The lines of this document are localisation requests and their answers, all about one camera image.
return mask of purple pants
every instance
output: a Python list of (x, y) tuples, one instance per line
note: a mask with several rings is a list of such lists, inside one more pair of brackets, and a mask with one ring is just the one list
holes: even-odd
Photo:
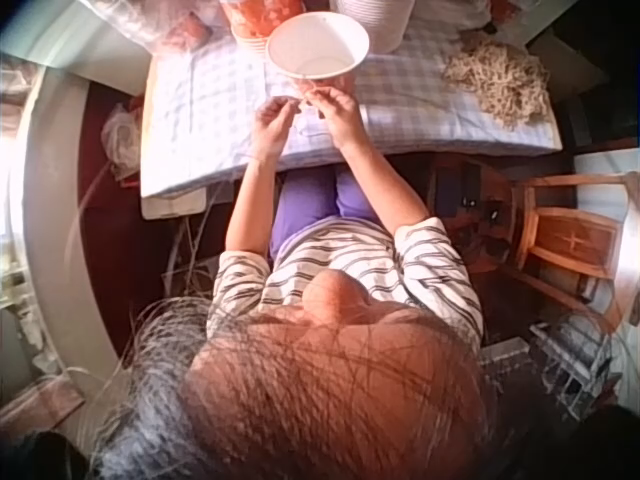
[(288, 172), (271, 232), (271, 258), (278, 256), (289, 237), (334, 215), (380, 224), (346, 165)]

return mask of noodles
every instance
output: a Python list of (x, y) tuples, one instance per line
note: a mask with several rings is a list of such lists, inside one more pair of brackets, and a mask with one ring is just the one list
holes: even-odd
[(444, 78), (473, 92), (482, 111), (513, 130), (548, 113), (549, 74), (540, 60), (488, 38), (466, 40), (466, 48), (449, 60)]

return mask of wooden chair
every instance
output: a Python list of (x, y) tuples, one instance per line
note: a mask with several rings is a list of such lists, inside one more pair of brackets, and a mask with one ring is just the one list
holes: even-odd
[[(536, 189), (620, 185), (626, 189), (627, 211), (622, 222), (571, 208), (538, 207)], [(561, 175), (533, 178), (521, 184), (524, 225), (513, 264), (500, 266), (511, 277), (548, 295), (576, 313), (595, 320), (612, 333), (618, 328), (640, 288), (640, 175)], [(529, 255), (581, 275), (610, 282), (612, 300), (597, 312), (568, 294), (523, 271)]]

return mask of checkered tablecloth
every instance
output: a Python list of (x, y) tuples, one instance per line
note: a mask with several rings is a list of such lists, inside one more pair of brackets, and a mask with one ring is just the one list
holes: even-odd
[[(460, 48), (452, 25), (412, 19), (390, 55), (370, 55), (357, 72), (365, 126), (383, 153), (447, 150), (536, 155), (559, 149), (555, 121), (502, 128), (475, 96), (446, 84)], [(178, 193), (242, 175), (253, 114), (273, 95), (296, 95), (288, 79), (221, 34), (193, 55), (157, 63), (153, 112), (141, 166), (143, 197)], [(313, 109), (296, 117), (280, 170), (342, 161)]]

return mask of striped shirt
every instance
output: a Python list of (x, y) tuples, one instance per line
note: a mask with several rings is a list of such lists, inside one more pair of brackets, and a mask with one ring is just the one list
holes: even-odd
[[(248, 252), (227, 251), (213, 290), (213, 306), (232, 315), (295, 305), (323, 269), (342, 270), (377, 300), (393, 300), (433, 312), (474, 349), (483, 332), (478, 297), (442, 222), (429, 218), (401, 227), (395, 238), (379, 226), (331, 217), (291, 237), (273, 271)], [(207, 334), (211, 336), (214, 320)]]

